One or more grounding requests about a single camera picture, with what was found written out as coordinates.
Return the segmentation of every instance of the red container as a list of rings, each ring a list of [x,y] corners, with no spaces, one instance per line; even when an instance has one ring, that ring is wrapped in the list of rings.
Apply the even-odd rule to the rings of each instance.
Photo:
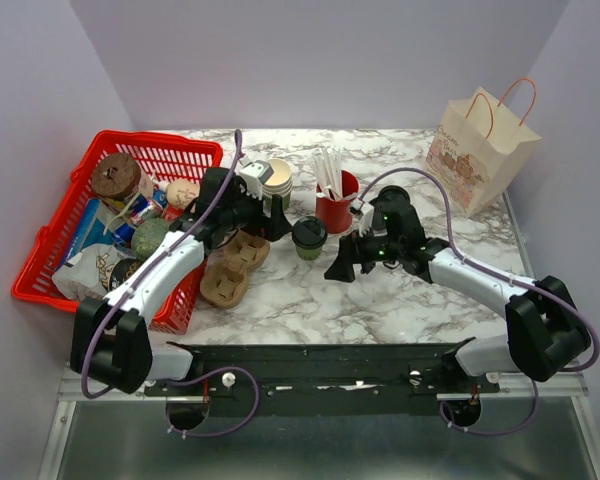
[[[342,196],[346,198],[358,193],[359,188],[358,179],[346,170],[342,170]],[[316,187],[316,191],[322,191],[320,185]],[[316,198],[316,217],[324,222],[327,232],[342,233],[351,226],[351,222],[353,222],[353,216],[349,211],[351,201],[336,202],[329,198]]]
[[[116,152],[131,154],[145,172],[154,174],[158,180],[186,178],[194,183],[200,182],[208,167],[217,167],[222,160],[222,147],[215,142],[188,140],[162,133],[100,132],[80,165],[71,172],[71,184],[51,222],[38,231],[29,257],[11,289],[15,298],[75,313],[78,302],[64,298],[51,281],[51,276],[58,268],[92,196],[91,173],[100,160]],[[206,262],[173,290],[154,317],[151,323],[153,330],[186,332],[205,266]]]

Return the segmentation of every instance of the red plastic shopping basket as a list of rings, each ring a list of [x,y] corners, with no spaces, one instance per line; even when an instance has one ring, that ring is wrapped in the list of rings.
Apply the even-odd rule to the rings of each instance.
[[[217,167],[222,160],[222,147],[215,142],[161,133],[100,132],[80,165],[71,172],[71,185],[51,223],[38,231],[35,245],[11,289],[15,298],[75,313],[78,302],[64,298],[51,281],[51,276],[58,268],[91,197],[91,173],[100,160],[116,152],[131,154],[145,172],[154,174],[158,180],[186,178],[194,183],[200,182],[208,167]],[[168,333],[186,331],[205,266],[206,262],[178,284],[154,317],[151,323],[153,330]]]

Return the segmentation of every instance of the white marble countertop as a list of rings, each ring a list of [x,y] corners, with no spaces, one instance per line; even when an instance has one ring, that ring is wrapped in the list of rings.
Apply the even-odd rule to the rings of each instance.
[[[224,149],[223,166],[234,152],[233,130],[173,131],[212,140]],[[293,164],[294,190],[286,212],[293,223],[315,211],[315,178],[308,164],[318,147],[345,150],[344,168],[361,189],[397,166],[422,166],[433,131],[428,130],[244,130],[243,151],[250,160],[280,157]],[[444,206],[426,178],[396,174],[380,182],[407,189],[430,236],[446,238]],[[524,272],[504,202],[472,219],[454,214],[456,242],[467,254],[497,267]],[[320,258],[301,260],[290,236],[271,244],[263,266],[250,276],[242,302],[220,310],[198,298],[183,336],[152,333],[154,342],[191,344],[319,344],[457,342],[469,336],[505,333],[504,320],[448,288],[429,285],[402,269],[382,265],[352,284],[323,279],[336,256],[338,235],[330,236]]]

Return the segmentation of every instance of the bag handle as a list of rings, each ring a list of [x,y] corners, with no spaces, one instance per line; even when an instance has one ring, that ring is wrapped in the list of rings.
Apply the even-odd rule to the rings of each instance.
[[[527,115],[529,115],[529,112],[531,112],[531,109],[533,108],[533,104],[536,103],[536,94],[538,93],[538,91],[536,90],[535,82],[533,80],[531,80],[529,77],[520,77],[518,80],[516,80],[515,82],[513,82],[511,84],[511,86],[509,87],[509,90],[504,92],[504,95],[500,98],[500,102],[498,102],[498,108],[500,108],[500,105],[502,105],[502,102],[504,102],[504,99],[506,98],[506,96],[509,95],[509,92],[511,90],[513,90],[513,87],[515,87],[520,82],[524,82],[524,81],[529,82],[531,84],[531,86],[533,87],[533,99],[531,100],[531,105],[529,106],[529,110],[527,110],[527,113],[524,114],[524,117],[522,117],[522,120],[520,120],[520,123],[518,124],[518,126],[520,126],[524,123],[524,119],[527,118]]]
[[[469,107],[469,111],[464,116],[464,118],[469,118],[469,114],[471,113],[471,110],[473,110],[473,106],[476,104],[476,100],[478,100],[478,97],[484,98],[485,101],[487,102],[487,105],[489,106],[489,114],[491,115],[491,127],[489,128],[489,133],[487,133],[487,136],[485,137],[485,138],[489,138],[489,135],[491,135],[491,130],[493,130],[493,109],[491,108],[491,102],[489,102],[489,99],[487,98],[487,96],[484,93],[480,92],[480,93],[476,94],[476,96],[473,98],[473,102],[471,103],[471,106]]]

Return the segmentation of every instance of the white wall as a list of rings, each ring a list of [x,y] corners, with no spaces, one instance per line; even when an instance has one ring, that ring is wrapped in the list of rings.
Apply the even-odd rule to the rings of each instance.
[[[526,74],[567,0],[72,0],[143,128],[426,127]]]
[[[544,137],[510,188],[536,275],[566,281],[600,333],[600,1],[569,4],[531,69]],[[520,90],[516,111],[528,105]],[[586,374],[600,430],[600,361]]]
[[[94,134],[132,124],[64,0],[0,0],[0,479],[35,478],[72,318],[10,287]]]

